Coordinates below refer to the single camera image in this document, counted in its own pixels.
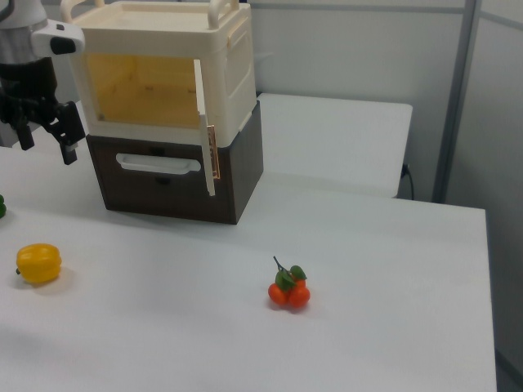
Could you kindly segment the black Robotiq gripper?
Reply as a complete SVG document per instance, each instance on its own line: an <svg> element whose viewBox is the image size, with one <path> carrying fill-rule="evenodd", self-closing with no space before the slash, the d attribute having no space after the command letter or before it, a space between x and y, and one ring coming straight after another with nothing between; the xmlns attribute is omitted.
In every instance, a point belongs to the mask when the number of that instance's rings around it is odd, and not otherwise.
<svg viewBox="0 0 523 392"><path fill-rule="evenodd" d="M58 103L56 88L50 57L26 64L1 64L1 121L10 123L24 151L34 147L28 120L42 123L59 144L64 164L70 165L77 160L77 144L85 138L85 131L76 104Z"/></svg>

